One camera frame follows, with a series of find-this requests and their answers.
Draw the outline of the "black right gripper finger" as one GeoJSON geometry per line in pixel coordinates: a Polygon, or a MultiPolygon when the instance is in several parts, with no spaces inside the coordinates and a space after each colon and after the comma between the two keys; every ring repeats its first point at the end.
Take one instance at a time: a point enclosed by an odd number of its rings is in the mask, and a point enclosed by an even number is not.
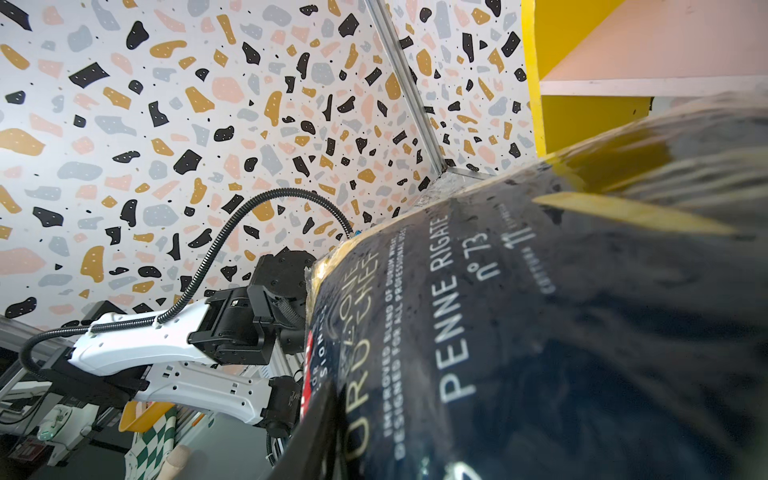
{"type": "Polygon", "coordinates": [[[328,380],[311,396],[306,415],[267,479],[336,479],[339,424],[337,389],[328,380]]]}

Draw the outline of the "black penne pasta bag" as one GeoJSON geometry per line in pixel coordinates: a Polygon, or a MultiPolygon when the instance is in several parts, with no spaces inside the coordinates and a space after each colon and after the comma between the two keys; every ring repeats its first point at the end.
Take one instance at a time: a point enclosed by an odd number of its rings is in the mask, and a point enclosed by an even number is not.
{"type": "Polygon", "coordinates": [[[308,307],[301,416],[333,381],[336,479],[763,479],[767,95],[369,230],[308,307]]]}

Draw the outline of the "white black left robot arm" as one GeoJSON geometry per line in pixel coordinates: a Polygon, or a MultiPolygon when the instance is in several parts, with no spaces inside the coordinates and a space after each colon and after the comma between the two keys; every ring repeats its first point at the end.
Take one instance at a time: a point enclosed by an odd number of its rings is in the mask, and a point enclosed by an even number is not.
{"type": "Polygon", "coordinates": [[[315,261],[288,248],[265,255],[247,285],[217,291],[161,326],[102,333],[89,328],[40,373],[87,403],[175,403],[286,439],[299,421],[305,272],[315,261]]]}

